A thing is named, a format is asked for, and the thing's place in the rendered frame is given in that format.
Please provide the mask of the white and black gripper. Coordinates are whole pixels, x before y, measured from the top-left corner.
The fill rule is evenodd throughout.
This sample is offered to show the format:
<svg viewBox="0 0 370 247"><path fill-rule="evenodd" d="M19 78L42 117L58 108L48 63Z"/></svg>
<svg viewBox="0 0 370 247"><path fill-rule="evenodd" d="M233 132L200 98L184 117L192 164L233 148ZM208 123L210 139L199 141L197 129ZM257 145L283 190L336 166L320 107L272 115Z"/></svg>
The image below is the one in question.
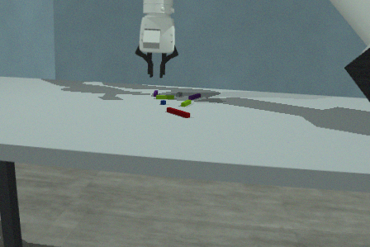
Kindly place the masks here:
<svg viewBox="0 0 370 247"><path fill-rule="evenodd" d="M160 46L159 49L143 48L144 29L160 29ZM143 35L141 35L143 33ZM147 52L147 55L142 52ZM173 52L173 53L172 53ZM165 64L172 58L178 56L175 47L175 30L173 18L168 16L147 15L142 17L140 27L140 43L135 52L148 63L149 77L153 77L152 53L162 53L162 62L160 64L160 78L165 75ZM166 57L166 53L172 53Z"/></svg>

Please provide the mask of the red rod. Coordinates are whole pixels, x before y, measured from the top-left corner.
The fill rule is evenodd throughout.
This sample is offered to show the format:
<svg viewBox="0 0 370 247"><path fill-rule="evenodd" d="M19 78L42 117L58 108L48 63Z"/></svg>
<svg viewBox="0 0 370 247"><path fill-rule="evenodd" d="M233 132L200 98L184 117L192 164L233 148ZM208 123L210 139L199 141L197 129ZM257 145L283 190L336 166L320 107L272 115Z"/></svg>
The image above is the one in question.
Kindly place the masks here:
<svg viewBox="0 0 370 247"><path fill-rule="evenodd" d="M175 109L175 108L171 108L171 107L167 107L167 112L173 113L175 115L182 116L182 117L185 117L185 118L190 117L189 112L184 112L184 111L181 111L181 110L178 110L178 109Z"/></svg>

